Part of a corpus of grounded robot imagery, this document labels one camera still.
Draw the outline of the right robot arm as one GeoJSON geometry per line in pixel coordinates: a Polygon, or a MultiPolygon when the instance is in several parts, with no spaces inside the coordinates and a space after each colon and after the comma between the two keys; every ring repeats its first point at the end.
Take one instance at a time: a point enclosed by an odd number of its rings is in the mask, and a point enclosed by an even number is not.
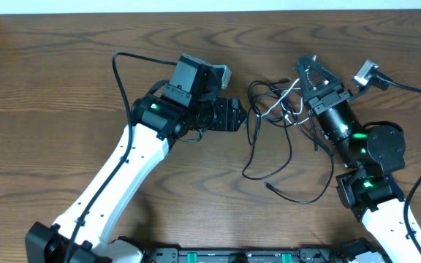
{"type": "Polygon", "coordinates": [[[421,228],[392,174],[404,169],[403,129],[391,121],[361,123],[350,103],[372,86],[383,91],[398,83],[367,60],[353,77],[357,94],[309,56],[297,60],[303,103],[319,122],[348,172],[336,177],[344,207],[370,232],[382,249],[355,241],[341,252],[345,262],[421,262],[421,228]]]}

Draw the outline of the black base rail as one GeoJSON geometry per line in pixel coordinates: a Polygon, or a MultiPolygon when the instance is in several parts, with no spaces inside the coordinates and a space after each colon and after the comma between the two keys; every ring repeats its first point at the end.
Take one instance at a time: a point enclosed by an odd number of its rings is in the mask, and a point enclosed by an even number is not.
{"type": "Polygon", "coordinates": [[[181,248],[177,245],[146,248],[119,237],[105,256],[130,263],[387,263],[392,260],[364,238],[334,249],[304,245],[299,248],[181,248]]]}

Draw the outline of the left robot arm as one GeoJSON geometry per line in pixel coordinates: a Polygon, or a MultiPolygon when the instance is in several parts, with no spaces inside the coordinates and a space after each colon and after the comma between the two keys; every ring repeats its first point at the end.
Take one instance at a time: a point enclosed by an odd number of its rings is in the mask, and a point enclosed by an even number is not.
{"type": "Polygon", "coordinates": [[[138,188],[190,131],[236,132],[246,119],[239,99],[219,96],[231,70],[183,54],[169,80],[128,103],[127,125],[114,151],[84,192],[51,226],[34,223],[25,236],[29,262],[142,262],[145,252],[125,238],[111,240],[138,188]]]}

